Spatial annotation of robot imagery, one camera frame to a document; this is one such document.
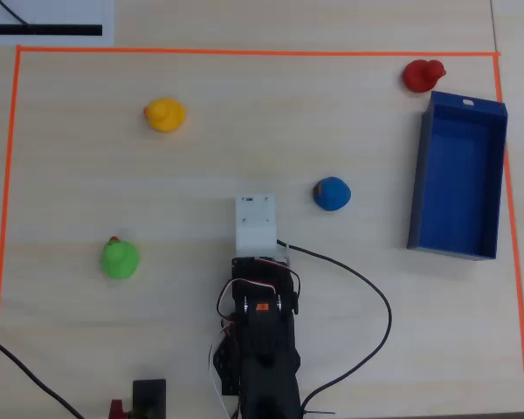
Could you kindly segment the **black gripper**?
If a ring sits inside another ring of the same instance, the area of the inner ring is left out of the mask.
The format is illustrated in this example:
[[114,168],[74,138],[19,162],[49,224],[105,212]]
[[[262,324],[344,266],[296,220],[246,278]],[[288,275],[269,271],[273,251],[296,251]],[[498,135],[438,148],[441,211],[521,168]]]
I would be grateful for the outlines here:
[[235,258],[231,292],[240,313],[299,313],[300,276],[272,258]]

